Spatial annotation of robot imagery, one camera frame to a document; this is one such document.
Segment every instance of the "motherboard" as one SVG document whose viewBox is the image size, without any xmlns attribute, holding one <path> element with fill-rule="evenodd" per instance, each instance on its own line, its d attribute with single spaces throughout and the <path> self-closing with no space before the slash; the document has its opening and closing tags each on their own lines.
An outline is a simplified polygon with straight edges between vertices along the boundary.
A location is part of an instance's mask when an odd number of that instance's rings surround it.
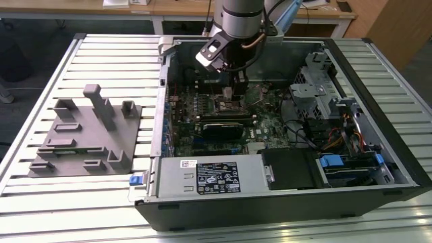
<svg viewBox="0 0 432 243">
<path fill-rule="evenodd" d="M 289 147 L 280 119 L 283 90 L 249 84 L 241 100 L 224 101 L 217 88 L 187 87 L 171 96 L 175 156 L 256 154 Z"/>
</svg>

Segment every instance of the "red wire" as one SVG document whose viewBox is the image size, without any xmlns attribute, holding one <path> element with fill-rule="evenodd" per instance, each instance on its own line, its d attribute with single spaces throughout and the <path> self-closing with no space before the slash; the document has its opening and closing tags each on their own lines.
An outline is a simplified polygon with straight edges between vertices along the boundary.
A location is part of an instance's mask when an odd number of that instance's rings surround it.
<svg viewBox="0 0 432 243">
<path fill-rule="evenodd" d="M 333 131 L 336 131 L 336 130 L 339 130 L 339 128 L 333 128 L 333 129 L 331 130 L 331 133 L 329 133 L 329 142 L 331 142 L 331 140 L 332 140 L 332 133 L 333 133 Z"/>
</svg>

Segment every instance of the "wooden desk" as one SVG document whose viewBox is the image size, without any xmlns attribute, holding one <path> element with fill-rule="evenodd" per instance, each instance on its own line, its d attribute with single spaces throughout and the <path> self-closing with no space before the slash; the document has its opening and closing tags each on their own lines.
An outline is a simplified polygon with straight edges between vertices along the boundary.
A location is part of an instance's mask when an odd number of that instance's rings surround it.
<svg viewBox="0 0 432 243">
<path fill-rule="evenodd" d="M 205 21 L 208 9 L 207 0 L 156 0 L 153 14 L 159 21 Z M 332 33 L 333 38 L 341 38 L 345 34 L 351 21 L 357 17 L 355 13 L 341 12 L 336 0 L 331 0 L 329 7 L 313 10 L 300 9 L 295 24 L 328 24 L 336 25 Z"/>
<path fill-rule="evenodd" d="M 101 3 L 103 0 L 0 0 L 0 18 L 151 20 L 155 34 L 164 34 L 164 21 L 205 21 L 208 8 L 207 0 L 152 0 L 148 6 L 131 5 L 127 9 L 103 9 Z M 331 6 L 333 9 L 328 10 L 300 9 L 293 23 L 336 25 L 332 37 L 343 37 L 356 14 L 341 12 L 336 0 Z"/>
</svg>

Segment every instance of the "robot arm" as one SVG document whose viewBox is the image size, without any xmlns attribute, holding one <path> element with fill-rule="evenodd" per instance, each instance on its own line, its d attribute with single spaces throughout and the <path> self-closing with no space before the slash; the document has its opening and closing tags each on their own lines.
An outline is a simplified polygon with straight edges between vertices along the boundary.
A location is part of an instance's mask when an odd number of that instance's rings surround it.
<svg viewBox="0 0 432 243">
<path fill-rule="evenodd" d="M 284 6 L 281 16 L 276 17 L 276 26 L 287 32 L 303 0 L 293 0 Z M 257 60 L 273 27 L 267 15 L 264 0 L 215 0 L 215 28 L 212 39 L 196 55 L 197 61 L 208 70 L 239 72 Z M 285 0 L 267 0 L 269 12 Z"/>
</svg>

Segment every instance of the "yellow wire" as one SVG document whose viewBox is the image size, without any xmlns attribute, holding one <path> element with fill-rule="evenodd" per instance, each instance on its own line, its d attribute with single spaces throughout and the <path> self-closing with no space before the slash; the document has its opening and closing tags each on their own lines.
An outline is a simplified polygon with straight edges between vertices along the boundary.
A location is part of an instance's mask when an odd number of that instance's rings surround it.
<svg viewBox="0 0 432 243">
<path fill-rule="evenodd" d="M 331 143 L 323 150 L 329 149 L 331 147 L 336 146 L 343 140 L 343 137 L 340 137 L 339 139 L 336 139 L 336 141 L 333 143 Z"/>
</svg>

